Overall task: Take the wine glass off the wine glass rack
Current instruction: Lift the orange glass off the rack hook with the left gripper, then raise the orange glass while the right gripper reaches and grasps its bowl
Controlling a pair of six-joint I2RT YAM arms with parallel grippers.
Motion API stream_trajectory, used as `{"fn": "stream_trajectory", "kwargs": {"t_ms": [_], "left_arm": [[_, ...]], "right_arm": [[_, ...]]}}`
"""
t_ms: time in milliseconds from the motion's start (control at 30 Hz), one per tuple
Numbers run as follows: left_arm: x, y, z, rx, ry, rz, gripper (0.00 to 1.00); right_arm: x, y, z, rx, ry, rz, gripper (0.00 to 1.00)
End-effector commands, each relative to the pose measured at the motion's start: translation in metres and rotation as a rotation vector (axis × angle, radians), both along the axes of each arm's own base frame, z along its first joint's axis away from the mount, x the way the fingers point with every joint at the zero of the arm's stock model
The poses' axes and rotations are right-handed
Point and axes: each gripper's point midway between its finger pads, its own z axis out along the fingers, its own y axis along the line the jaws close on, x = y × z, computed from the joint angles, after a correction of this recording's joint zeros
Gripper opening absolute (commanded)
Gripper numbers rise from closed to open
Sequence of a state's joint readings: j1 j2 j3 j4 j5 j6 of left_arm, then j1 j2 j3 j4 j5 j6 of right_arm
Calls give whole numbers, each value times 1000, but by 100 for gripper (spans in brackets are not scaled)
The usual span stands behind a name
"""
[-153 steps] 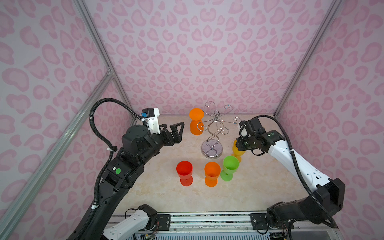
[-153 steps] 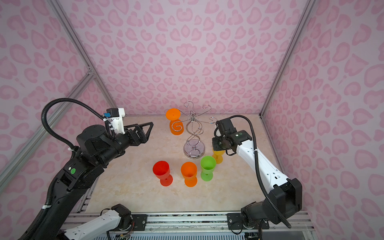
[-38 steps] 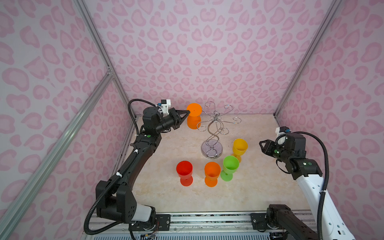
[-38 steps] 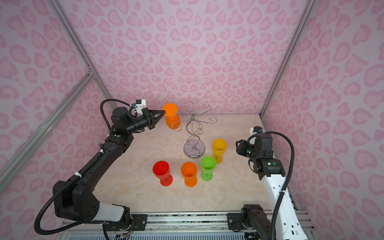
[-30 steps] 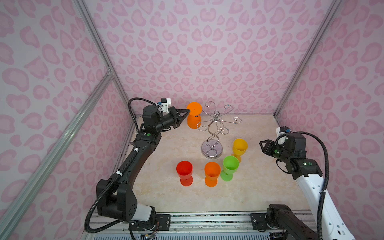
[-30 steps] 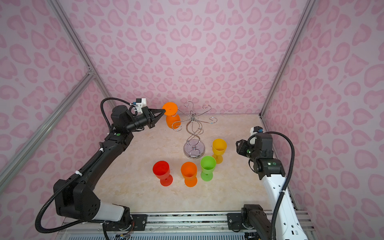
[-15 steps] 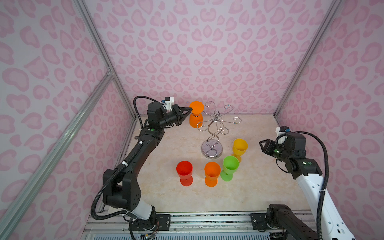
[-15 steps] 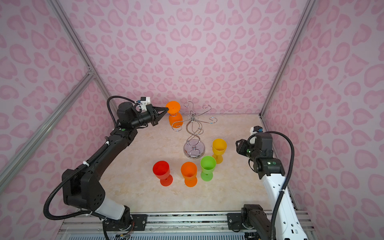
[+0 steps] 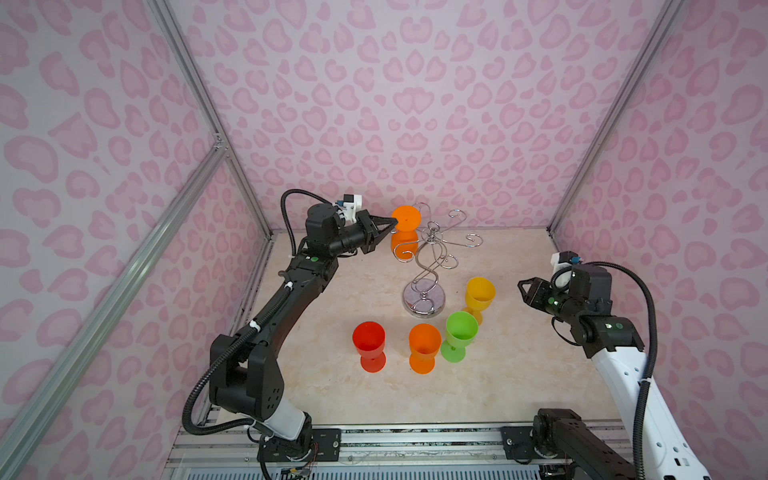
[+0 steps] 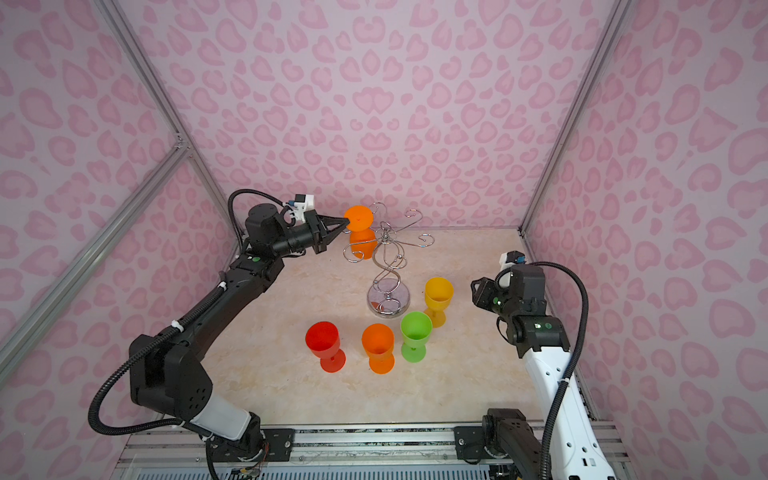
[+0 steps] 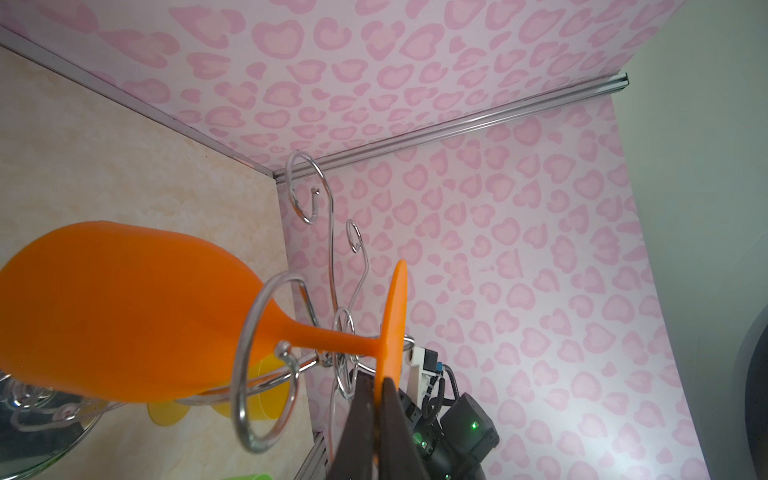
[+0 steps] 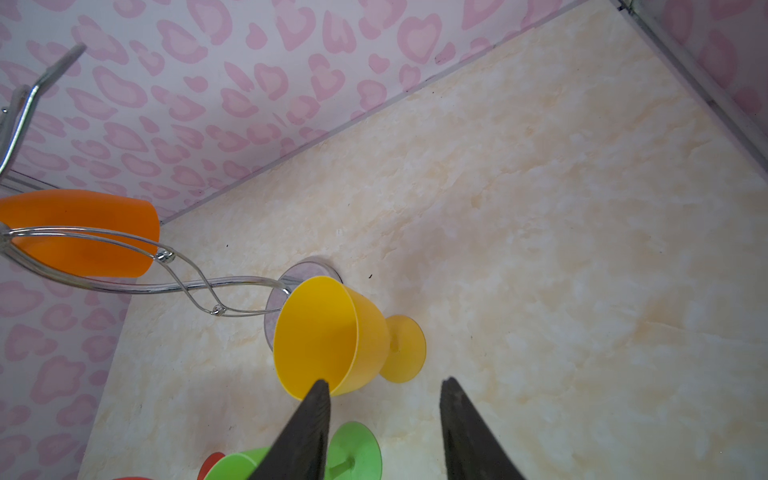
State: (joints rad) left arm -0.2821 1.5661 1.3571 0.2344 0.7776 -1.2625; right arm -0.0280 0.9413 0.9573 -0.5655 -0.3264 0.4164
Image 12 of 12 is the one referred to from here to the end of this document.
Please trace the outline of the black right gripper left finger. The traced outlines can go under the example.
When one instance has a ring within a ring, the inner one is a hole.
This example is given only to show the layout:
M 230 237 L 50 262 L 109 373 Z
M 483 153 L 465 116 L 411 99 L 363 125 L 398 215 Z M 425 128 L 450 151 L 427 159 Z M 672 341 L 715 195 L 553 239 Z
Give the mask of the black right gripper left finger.
M 318 380 L 249 479 L 323 479 L 330 419 L 329 385 Z

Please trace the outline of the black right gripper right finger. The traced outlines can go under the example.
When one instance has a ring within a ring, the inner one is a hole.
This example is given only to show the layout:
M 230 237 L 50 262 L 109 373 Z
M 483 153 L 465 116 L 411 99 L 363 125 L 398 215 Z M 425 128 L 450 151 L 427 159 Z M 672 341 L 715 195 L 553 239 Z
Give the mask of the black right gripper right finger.
M 442 382 L 439 408 L 448 479 L 524 479 L 456 378 Z

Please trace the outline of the green plastic wine glass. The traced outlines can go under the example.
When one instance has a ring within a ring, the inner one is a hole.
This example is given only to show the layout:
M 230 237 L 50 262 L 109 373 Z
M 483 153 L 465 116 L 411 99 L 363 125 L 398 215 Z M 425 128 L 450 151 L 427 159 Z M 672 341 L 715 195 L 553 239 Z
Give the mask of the green plastic wine glass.
M 263 447 L 225 455 L 205 479 L 247 479 L 269 450 Z M 356 421 L 342 424 L 330 440 L 324 478 L 379 480 L 382 473 L 381 449 L 370 429 Z

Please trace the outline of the red plastic wine glass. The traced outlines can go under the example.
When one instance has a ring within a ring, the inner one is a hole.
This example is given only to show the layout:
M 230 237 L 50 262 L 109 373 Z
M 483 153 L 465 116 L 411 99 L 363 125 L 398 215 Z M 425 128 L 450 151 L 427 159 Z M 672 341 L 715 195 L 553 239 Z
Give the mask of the red plastic wine glass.
M 214 452 L 210 454 L 202 463 L 198 474 L 197 474 L 197 480 L 204 480 L 208 473 L 213 469 L 213 467 L 220 462 L 225 457 L 225 454 L 222 452 Z M 147 477 L 121 477 L 117 480 L 150 480 Z

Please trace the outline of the yellow plastic wine glass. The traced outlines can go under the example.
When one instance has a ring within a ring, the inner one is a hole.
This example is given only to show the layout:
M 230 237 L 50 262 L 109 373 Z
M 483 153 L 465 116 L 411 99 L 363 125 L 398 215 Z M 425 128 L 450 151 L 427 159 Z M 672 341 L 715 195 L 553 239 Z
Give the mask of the yellow plastic wine glass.
M 427 357 L 423 330 L 405 315 L 385 316 L 367 297 L 326 276 L 302 282 L 284 303 L 273 337 L 276 374 L 302 400 L 323 380 L 332 396 L 375 377 L 413 380 Z

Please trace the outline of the dark orange wine glass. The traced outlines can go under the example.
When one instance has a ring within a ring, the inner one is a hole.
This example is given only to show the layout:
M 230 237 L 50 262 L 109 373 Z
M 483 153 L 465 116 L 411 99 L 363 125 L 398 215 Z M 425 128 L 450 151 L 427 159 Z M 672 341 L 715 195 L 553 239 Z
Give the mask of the dark orange wine glass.
M 53 269 L 82 277 L 138 278 L 157 253 L 154 206 L 87 190 L 41 190 L 1 200 L 1 222 L 12 229 L 60 228 L 24 234 L 13 245 Z

